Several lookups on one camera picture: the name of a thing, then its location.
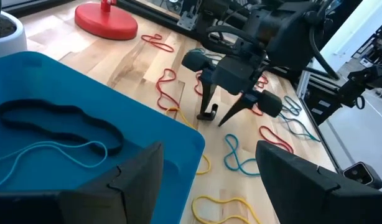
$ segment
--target floor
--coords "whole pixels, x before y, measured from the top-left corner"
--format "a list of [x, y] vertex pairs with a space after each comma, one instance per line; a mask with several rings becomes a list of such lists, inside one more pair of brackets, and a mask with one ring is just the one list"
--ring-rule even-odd
[[[347, 81], [350, 72], [361, 69], [359, 60], [351, 59], [338, 71], [343, 76], [339, 84]], [[363, 161], [382, 178], [382, 98], [375, 90], [366, 90], [363, 96], [365, 109], [343, 107], [320, 129], [342, 169]]]

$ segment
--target white wall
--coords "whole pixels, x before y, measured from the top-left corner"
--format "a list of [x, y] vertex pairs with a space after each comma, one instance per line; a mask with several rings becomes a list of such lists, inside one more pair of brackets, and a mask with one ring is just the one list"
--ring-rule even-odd
[[[382, 25], [382, 0], [363, 0], [321, 50], [322, 56], [337, 71]], [[324, 71], [314, 60], [313, 67]]]

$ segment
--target black cable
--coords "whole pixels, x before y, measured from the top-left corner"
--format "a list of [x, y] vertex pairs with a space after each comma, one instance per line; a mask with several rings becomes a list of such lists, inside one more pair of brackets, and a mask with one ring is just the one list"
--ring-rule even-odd
[[[361, 104], [360, 105], [358, 104], [358, 99], [361, 99]], [[360, 110], [365, 108], [365, 98], [364, 98], [364, 96], [358, 96], [357, 97], [357, 99], [355, 100], [355, 106], [358, 109], [360, 109]]]
[[223, 33], [218, 33], [218, 37], [220, 38], [221, 41], [224, 41], [224, 36], [223, 36]]
[[328, 9], [328, 7], [332, 4], [333, 0], [327, 0], [320, 8], [320, 10], [318, 11], [317, 15], [318, 15], [318, 18], [324, 18], [325, 16], [325, 13], [326, 13], [326, 10]]
[[317, 74], [317, 75], [321, 75], [323, 77], [329, 77], [328, 73], [320, 71], [320, 70], [317, 70], [315, 68], [305, 67], [303, 70], [306, 71], [306, 72], [311, 72], [311, 73], [314, 73], [314, 74]]
[[324, 59], [324, 57], [321, 55], [320, 51], [317, 48], [317, 44], [315, 44], [315, 27], [310, 27], [309, 32], [309, 40], [310, 40], [310, 46], [313, 50], [314, 57], [317, 59], [319, 64], [327, 71], [328, 76], [334, 80], [339, 80], [340, 77], [336, 74], [336, 72], [331, 68], [331, 66], [328, 64], [328, 62]]
[[231, 16], [234, 16], [237, 12], [239, 12], [240, 10], [242, 10], [245, 6], [247, 6], [249, 3], [247, 2], [247, 3], [245, 3], [245, 4], [243, 4], [243, 5], [241, 5], [238, 9], [235, 9], [232, 13], [230, 13], [225, 19], [223, 19], [222, 20], [222, 25], [224, 24], [224, 23], [226, 23], [227, 22], [227, 20], [231, 17]]
[[209, 27], [206, 29], [206, 36], [208, 36], [210, 33], [214, 33], [214, 32], [223, 32], [223, 33], [227, 33], [227, 34], [233, 34], [247, 42], [250, 42], [254, 45], [257, 45], [259, 46], [260, 45], [260, 42], [256, 39], [254, 39], [252, 36], [250, 36], [249, 34], [247, 34], [245, 31], [243, 30], [239, 30], [237, 28], [234, 28], [234, 27], [230, 27], [230, 26], [224, 26], [224, 25], [218, 25], [218, 26], [213, 26], [213, 27]]
[[225, 54], [225, 55], [234, 55], [234, 50], [228, 45], [216, 44], [216, 43], [210, 41], [208, 38], [202, 39], [200, 41], [200, 43], [202, 44], [202, 47], [204, 47], [204, 48], [206, 48], [212, 52], [216, 52], [219, 54]]

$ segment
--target blue rubber band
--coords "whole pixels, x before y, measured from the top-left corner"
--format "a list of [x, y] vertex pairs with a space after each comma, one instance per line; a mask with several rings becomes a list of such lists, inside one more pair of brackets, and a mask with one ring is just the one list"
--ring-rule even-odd
[[[293, 135], [295, 136], [306, 136], [308, 138], [310, 138], [311, 140], [313, 141], [317, 141], [317, 142], [321, 142], [321, 140], [317, 139], [316, 137], [314, 137], [310, 132], [309, 130], [307, 130], [306, 126], [304, 126], [304, 124], [302, 122], [300, 122], [298, 119], [294, 119], [294, 118], [287, 118], [285, 117], [282, 113], [279, 113], [279, 116], [286, 122], [286, 125], [288, 127], [288, 130], [289, 132], [291, 132]], [[296, 123], [298, 123], [299, 125], [302, 126], [303, 130], [307, 133], [296, 133], [294, 132], [291, 127], [289, 126], [289, 122], [291, 121], [294, 121]]]
[[295, 115], [295, 116], [299, 116], [300, 115], [300, 112], [302, 111], [302, 107], [296, 103], [291, 97], [289, 96], [285, 96], [284, 97], [284, 100], [286, 101], [286, 103], [289, 104], [289, 107], [288, 106], [285, 106], [283, 105], [282, 106], [282, 111], [285, 111], [285, 112], [290, 112], [291, 114]]
[[[98, 163], [94, 164], [94, 165], [86, 165], [82, 162], [80, 162], [79, 160], [73, 158], [72, 156], [68, 155], [66, 152], [64, 152], [62, 149], [60, 149], [58, 146], [60, 147], [67, 147], [67, 148], [79, 148], [79, 147], [84, 147], [84, 146], [87, 146], [89, 144], [99, 144], [101, 145], [103, 148], [104, 148], [104, 151], [105, 151], [105, 155], [104, 155], [104, 158], [99, 161]], [[52, 147], [56, 150], [58, 150], [59, 152], [61, 152], [64, 156], [66, 156], [68, 159], [70, 159], [71, 161], [73, 161], [74, 163], [78, 164], [79, 166], [82, 166], [84, 168], [95, 168], [97, 166], [99, 166], [100, 164], [102, 164], [107, 156], [108, 156], [108, 150], [106, 148], [106, 146], [102, 143], [102, 142], [99, 142], [99, 141], [90, 141], [88, 143], [84, 143], [84, 144], [81, 144], [81, 145], [78, 145], [78, 146], [70, 146], [70, 145], [66, 145], [66, 144], [61, 144], [61, 143], [58, 143], [58, 142], [53, 142], [53, 141], [41, 141], [41, 142], [35, 142], [25, 148], [22, 148], [18, 151], [15, 151], [15, 152], [12, 152], [6, 156], [2, 156], [0, 157], [0, 161], [2, 160], [5, 160], [5, 159], [8, 159], [16, 154], [19, 154], [17, 157], [16, 157], [16, 160], [14, 161], [12, 167], [11, 167], [11, 170], [10, 172], [7, 174], [7, 176], [5, 176], [5, 178], [3, 178], [3, 180], [0, 181], [0, 185], [2, 185], [3, 183], [5, 183], [5, 181], [7, 181], [10, 176], [13, 174], [14, 172], [14, 169], [16, 168], [17, 166], [17, 163], [19, 161], [19, 159], [27, 152], [33, 150], [33, 149], [37, 149], [37, 148], [40, 148], [40, 147]]]
[[[233, 138], [235, 140], [235, 146], [232, 145], [232, 143], [230, 142], [229, 138]], [[256, 163], [256, 159], [255, 158], [250, 158], [250, 159], [247, 159], [245, 161], [243, 161], [242, 163], [240, 163], [239, 159], [238, 159], [238, 155], [236, 154], [236, 150], [238, 149], [239, 147], [239, 142], [238, 142], [238, 138], [233, 135], [233, 134], [227, 134], [225, 136], [225, 141], [227, 142], [227, 144], [230, 146], [231, 148], [231, 152], [229, 154], [227, 154], [225, 157], [224, 157], [224, 165], [226, 165], [227, 169], [231, 170], [231, 171], [238, 171], [240, 170], [242, 173], [244, 173], [245, 175], [248, 175], [248, 176], [251, 176], [251, 177], [257, 177], [257, 176], [260, 176], [260, 173], [250, 173], [250, 172], [247, 172], [245, 171], [242, 167], [247, 163], [247, 162], [254, 162], [255, 164]], [[235, 161], [238, 165], [238, 167], [232, 167], [230, 166], [228, 163], [227, 163], [227, 159], [234, 155], [235, 157]]]

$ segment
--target metal frame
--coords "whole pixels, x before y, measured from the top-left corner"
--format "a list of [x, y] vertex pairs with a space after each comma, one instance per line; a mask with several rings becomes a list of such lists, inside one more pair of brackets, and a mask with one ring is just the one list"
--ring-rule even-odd
[[336, 172], [338, 174], [342, 174], [342, 169], [340, 168], [339, 163], [336, 160], [335, 156], [332, 154], [332, 151], [328, 147], [328, 143], [326, 142], [325, 138], [322, 136], [321, 130], [319, 129], [317, 123], [315, 122], [313, 116], [311, 115], [309, 108], [307, 107], [303, 99], [300, 99], [300, 102], [302, 103], [303, 110], [307, 113], [307, 117], [309, 117], [310, 122], [313, 124], [315, 132], [318, 134], [319, 138], [321, 139], [321, 143], [324, 146], [324, 149], [327, 151], [329, 159], [332, 162]]
[[3, 7], [2, 10], [17, 18], [56, 7], [74, 0], [29, 0], [19, 4]]
[[[199, 35], [193, 31], [183, 29], [177, 25], [178, 18], [170, 16], [157, 9], [151, 8], [137, 0], [118, 0], [116, 5], [126, 11], [137, 14], [145, 19], [155, 22], [161, 26], [171, 29], [177, 33], [183, 34], [191, 39], [199, 41]], [[269, 60], [266, 59], [264, 64], [268, 64]], [[288, 68], [272, 67], [267, 69], [269, 72], [273, 72], [276, 75], [286, 78], [291, 82], [296, 82], [300, 77], [302, 71], [290, 71]]]
[[305, 93], [307, 91], [307, 86], [309, 85], [310, 72], [303, 71], [300, 77], [299, 84], [297, 86], [296, 95], [300, 99], [304, 99]]

